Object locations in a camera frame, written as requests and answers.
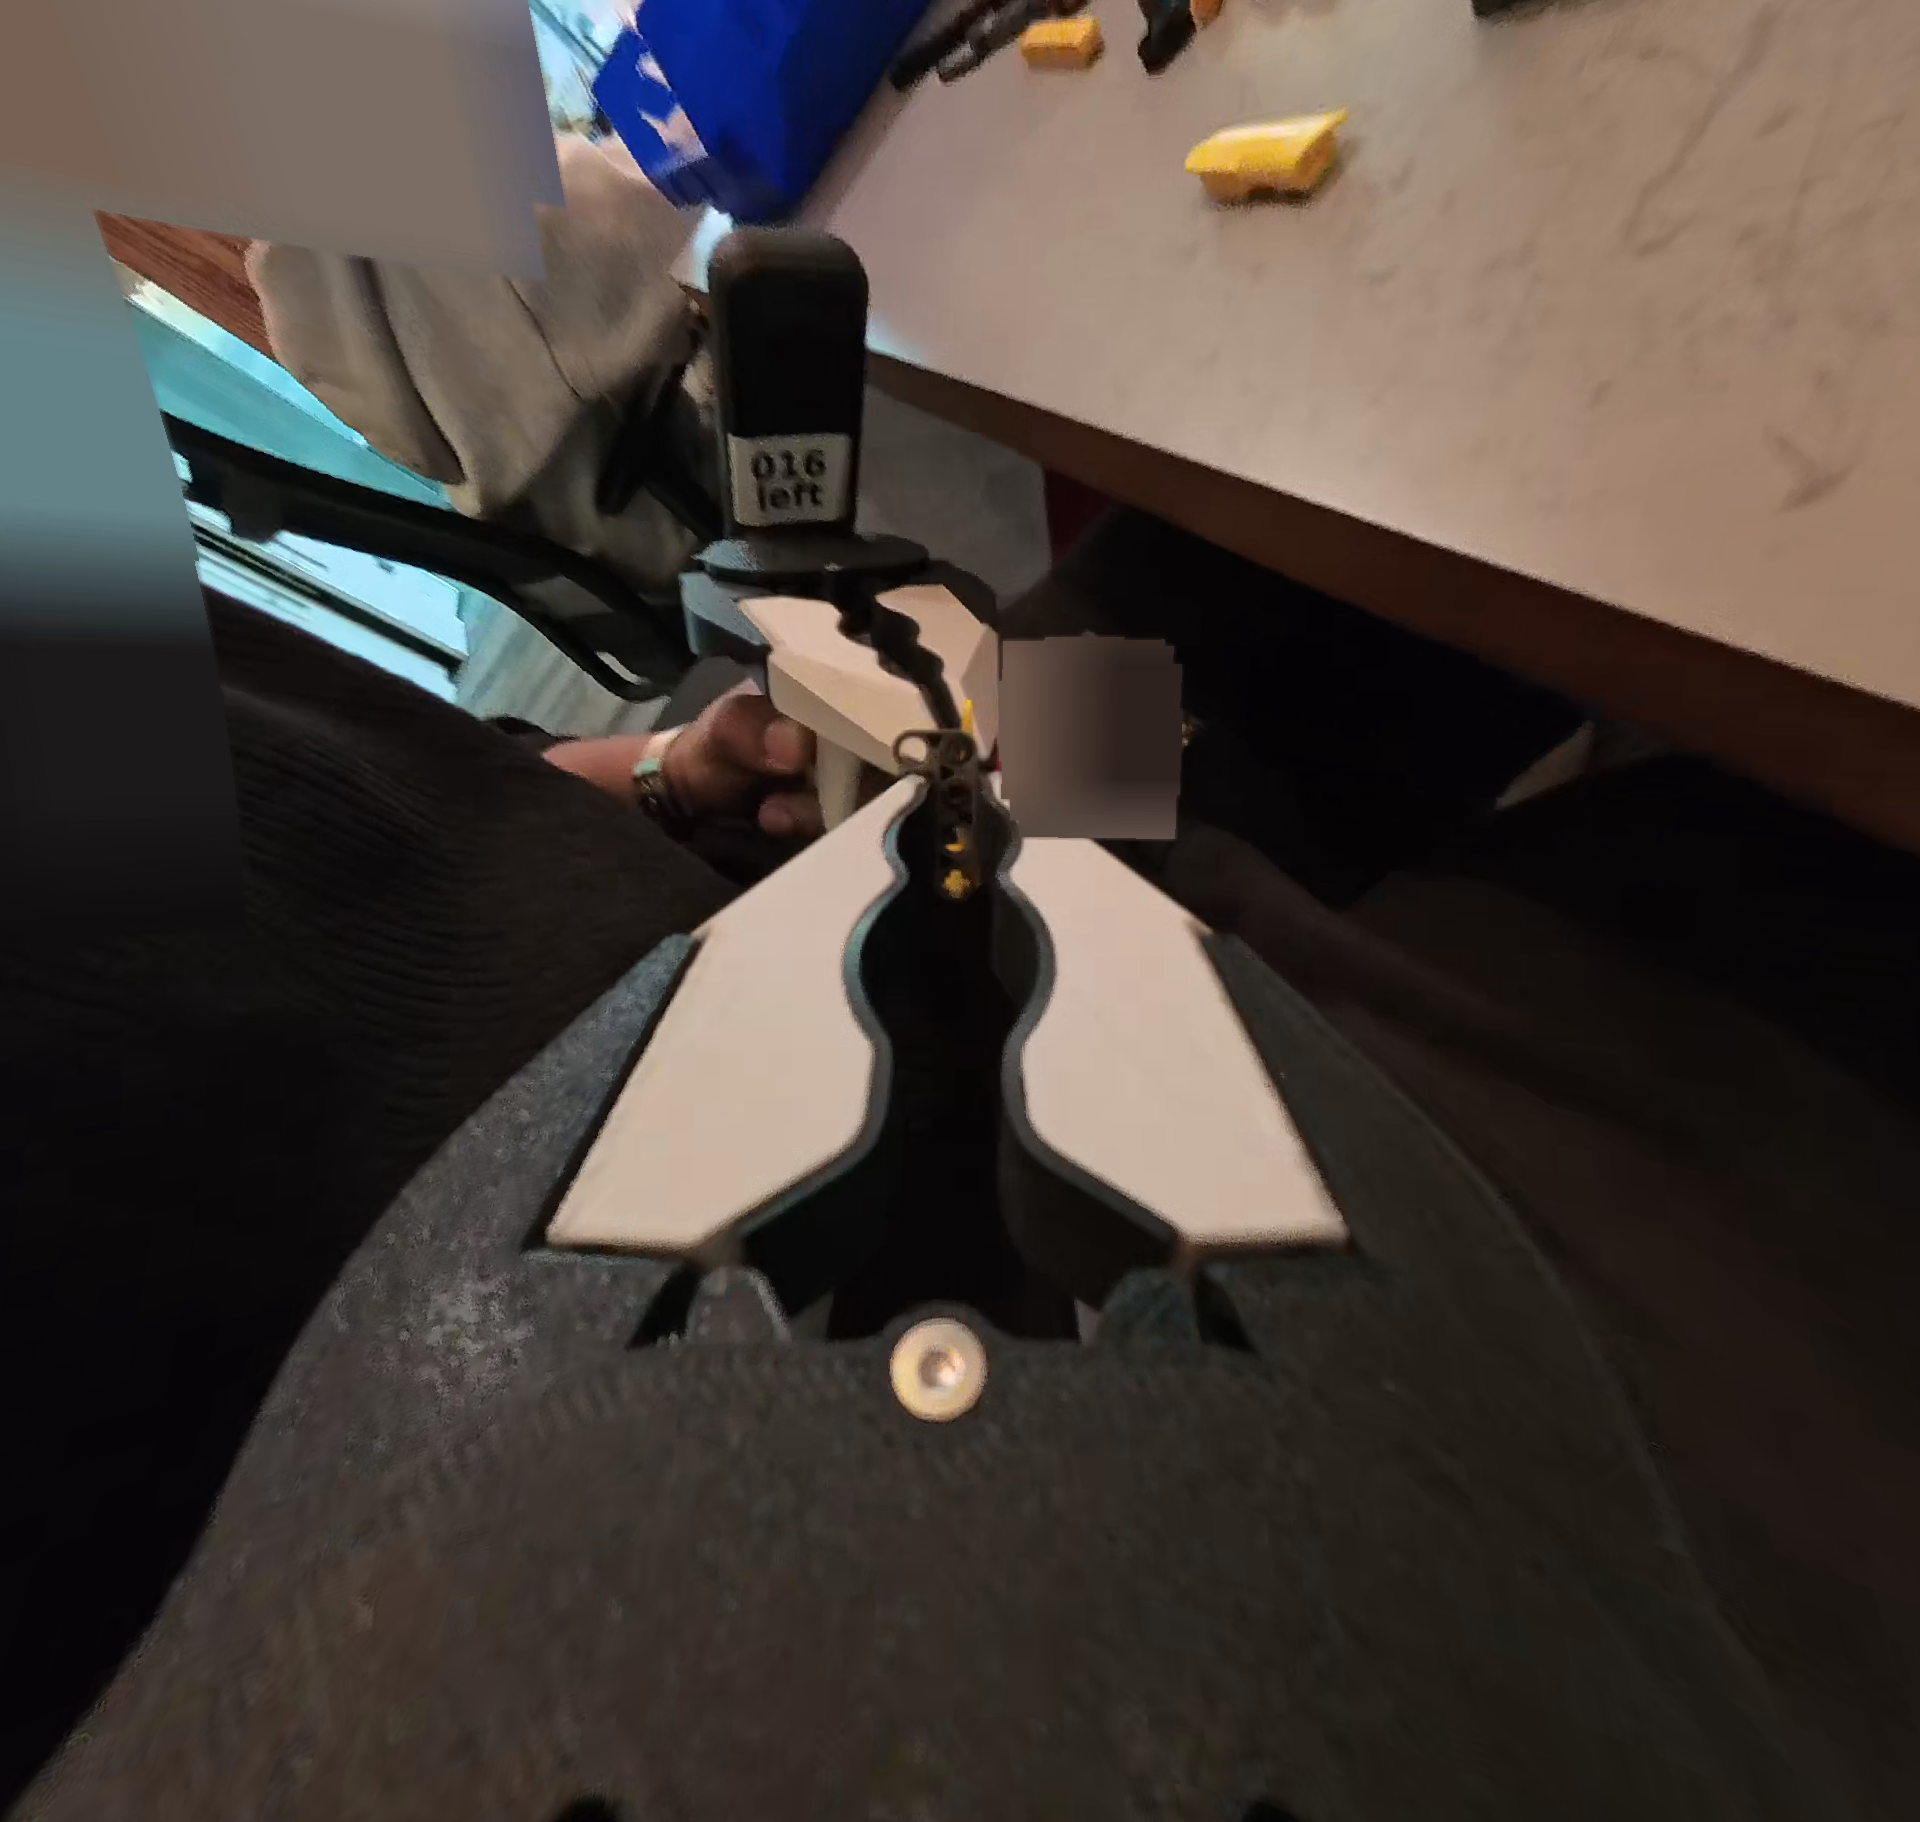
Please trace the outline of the person's left forearm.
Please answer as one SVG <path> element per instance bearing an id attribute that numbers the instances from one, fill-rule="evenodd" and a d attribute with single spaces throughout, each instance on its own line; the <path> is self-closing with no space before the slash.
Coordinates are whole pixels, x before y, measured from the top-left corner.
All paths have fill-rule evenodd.
<path id="1" fill-rule="evenodd" d="M 552 740 L 541 758 L 617 800 L 638 804 L 658 795 L 673 740 L 670 729 L 567 737 Z"/>

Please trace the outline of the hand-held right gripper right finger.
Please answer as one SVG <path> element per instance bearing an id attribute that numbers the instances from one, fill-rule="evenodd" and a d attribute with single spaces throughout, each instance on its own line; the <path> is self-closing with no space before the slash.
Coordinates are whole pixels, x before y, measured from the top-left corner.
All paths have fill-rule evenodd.
<path id="1" fill-rule="evenodd" d="M 1347 1224 L 1239 1001 L 1260 962 L 1083 836 L 1011 836 L 1000 1210 L 1031 1265 L 1337 1249 Z"/>

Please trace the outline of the grey jacket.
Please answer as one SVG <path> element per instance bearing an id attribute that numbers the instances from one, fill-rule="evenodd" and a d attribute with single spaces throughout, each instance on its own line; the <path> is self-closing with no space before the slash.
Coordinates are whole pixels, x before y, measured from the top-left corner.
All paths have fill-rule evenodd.
<path id="1" fill-rule="evenodd" d="M 615 137 L 557 132 L 564 201 L 543 270 L 452 273 L 252 241 L 275 361 L 371 447 L 467 516 L 603 561 L 649 597 L 699 547 L 655 490 L 601 508 L 605 468 L 652 407 L 667 466 L 714 487 L 713 385 L 675 264 L 693 214 Z"/>

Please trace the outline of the grey angled beam with pins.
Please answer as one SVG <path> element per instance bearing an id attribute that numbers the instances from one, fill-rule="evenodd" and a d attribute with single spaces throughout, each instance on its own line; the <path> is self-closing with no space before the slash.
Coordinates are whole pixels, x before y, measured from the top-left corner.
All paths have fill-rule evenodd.
<path id="1" fill-rule="evenodd" d="M 969 727 L 902 729 L 889 746 L 900 776 L 921 780 L 899 857 L 912 880 L 943 902 L 965 902 L 986 883 L 981 748 Z"/>

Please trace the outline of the blue plastic bin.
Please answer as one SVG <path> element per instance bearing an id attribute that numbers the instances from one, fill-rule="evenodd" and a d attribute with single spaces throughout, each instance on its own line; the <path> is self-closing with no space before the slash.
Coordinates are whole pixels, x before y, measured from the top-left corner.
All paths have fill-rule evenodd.
<path id="1" fill-rule="evenodd" d="M 638 0 L 589 93 L 670 203 L 779 221 L 933 0 Z"/>

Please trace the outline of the person's legs in dark trousers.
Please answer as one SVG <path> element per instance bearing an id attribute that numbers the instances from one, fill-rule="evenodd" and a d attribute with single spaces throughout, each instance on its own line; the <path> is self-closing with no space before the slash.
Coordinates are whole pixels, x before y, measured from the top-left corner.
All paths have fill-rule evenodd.
<path id="1" fill-rule="evenodd" d="M 1708 1588 L 1859 1818 L 1915 1818 L 1915 857 L 1118 510 L 1009 639 L 1164 642 L 1239 933 L 1517 1212 Z"/>

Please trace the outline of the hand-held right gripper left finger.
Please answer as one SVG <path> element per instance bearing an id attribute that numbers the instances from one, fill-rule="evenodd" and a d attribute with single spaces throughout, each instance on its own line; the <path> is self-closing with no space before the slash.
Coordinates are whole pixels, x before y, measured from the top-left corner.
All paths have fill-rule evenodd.
<path id="1" fill-rule="evenodd" d="M 543 1236 L 564 1252 L 719 1259 L 876 1142 L 891 1045 L 858 944 L 905 883 L 899 778 L 693 933 L 635 1067 Z"/>

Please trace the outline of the yellow curved wedge piece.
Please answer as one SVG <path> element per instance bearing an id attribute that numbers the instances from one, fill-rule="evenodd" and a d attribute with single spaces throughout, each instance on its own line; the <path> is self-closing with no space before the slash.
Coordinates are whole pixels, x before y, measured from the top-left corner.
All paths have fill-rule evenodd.
<path id="1" fill-rule="evenodd" d="M 1335 170 L 1347 119 L 1350 111 L 1334 106 L 1228 127 L 1194 143 L 1182 170 L 1216 203 L 1301 201 Z"/>

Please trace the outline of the person's left hand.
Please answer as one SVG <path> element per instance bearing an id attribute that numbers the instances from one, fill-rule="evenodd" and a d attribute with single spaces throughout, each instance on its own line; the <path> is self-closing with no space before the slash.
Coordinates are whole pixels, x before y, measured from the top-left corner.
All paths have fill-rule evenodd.
<path id="1" fill-rule="evenodd" d="M 735 684 L 688 725 L 664 729 L 652 757 L 686 822 L 748 822 L 783 841 L 822 831 L 815 731 L 751 684 Z"/>

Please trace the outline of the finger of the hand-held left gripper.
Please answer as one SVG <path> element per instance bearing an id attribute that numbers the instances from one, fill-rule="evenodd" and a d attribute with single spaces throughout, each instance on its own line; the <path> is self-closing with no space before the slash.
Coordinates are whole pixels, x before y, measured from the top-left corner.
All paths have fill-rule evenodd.
<path id="1" fill-rule="evenodd" d="M 923 687 L 887 665 L 876 647 L 840 629 L 832 604 L 758 594 L 748 599 L 748 620 L 768 650 L 770 698 L 826 748 L 891 755 L 910 729 L 960 727 L 945 680 Z"/>
<path id="2" fill-rule="evenodd" d="M 972 697 L 977 727 L 999 729 L 1000 642 L 945 581 L 905 583 L 880 593 L 884 654 L 908 675 L 943 727 L 960 727 L 960 700 Z"/>

